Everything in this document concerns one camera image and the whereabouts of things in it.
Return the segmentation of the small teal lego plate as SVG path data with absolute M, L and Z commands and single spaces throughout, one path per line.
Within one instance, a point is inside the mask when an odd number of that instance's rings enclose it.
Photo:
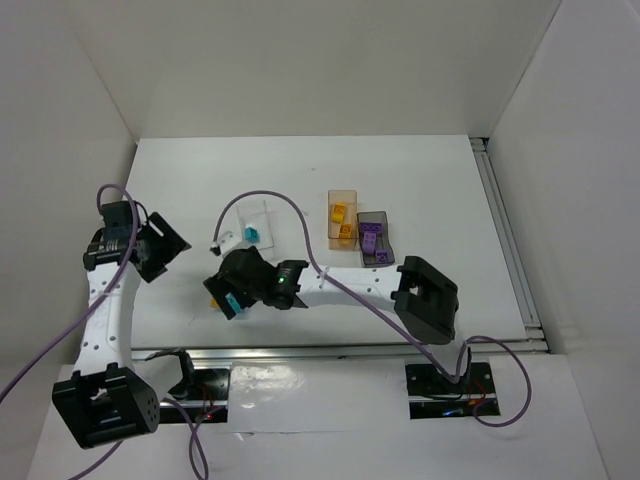
M 248 226 L 244 230 L 244 238 L 249 244 L 258 244 L 260 242 L 260 233 L 252 226 Z

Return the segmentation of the yellow lego piece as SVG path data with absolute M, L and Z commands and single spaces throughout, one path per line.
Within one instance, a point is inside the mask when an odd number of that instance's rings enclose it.
M 347 222 L 348 219 L 348 205 L 343 202 L 335 202 L 331 205 L 330 221 L 332 223 L 340 224 Z

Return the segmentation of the purple lego brick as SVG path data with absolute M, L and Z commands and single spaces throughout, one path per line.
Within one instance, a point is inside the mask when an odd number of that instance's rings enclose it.
M 394 256 L 388 249 L 377 249 L 375 251 L 375 262 L 378 265 L 389 265 L 394 262 Z

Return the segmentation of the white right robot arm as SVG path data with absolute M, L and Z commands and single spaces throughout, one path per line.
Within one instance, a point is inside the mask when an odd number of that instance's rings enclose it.
M 250 247 L 226 254 L 203 286 L 229 320 L 257 303 L 282 311 L 364 307 L 414 345 L 450 384 L 463 377 L 463 353 L 449 373 L 426 349 L 454 341 L 458 287 L 418 256 L 407 256 L 397 267 L 370 269 L 323 267 L 310 260 L 273 265 Z

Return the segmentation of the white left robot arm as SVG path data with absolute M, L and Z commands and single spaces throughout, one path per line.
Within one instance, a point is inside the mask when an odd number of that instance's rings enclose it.
M 99 209 L 104 225 L 83 255 L 90 313 L 79 356 L 70 378 L 52 390 L 53 405 L 83 449 L 155 432 L 161 401 L 182 397 L 195 382 L 183 348 L 133 361 L 134 303 L 141 283 L 156 280 L 191 247 L 159 213 L 136 220 L 135 209 L 127 201 Z

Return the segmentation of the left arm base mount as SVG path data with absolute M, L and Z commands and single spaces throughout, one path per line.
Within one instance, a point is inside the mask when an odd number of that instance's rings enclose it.
M 160 407 L 160 423 L 182 423 L 177 402 L 193 421 L 222 424 L 228 421 L 231 370 L 229 367 L 197 367 L 184 348 L 170 348 L 148 355 L 137 373 L 151 385 Z

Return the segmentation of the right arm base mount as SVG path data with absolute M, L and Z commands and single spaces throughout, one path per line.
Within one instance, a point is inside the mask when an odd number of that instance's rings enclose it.
M 499 416 L 493 373 L 487 360 L 473 360 L 458 384 L 448 382 L 431 364 L 405 365 L 411 420 Z

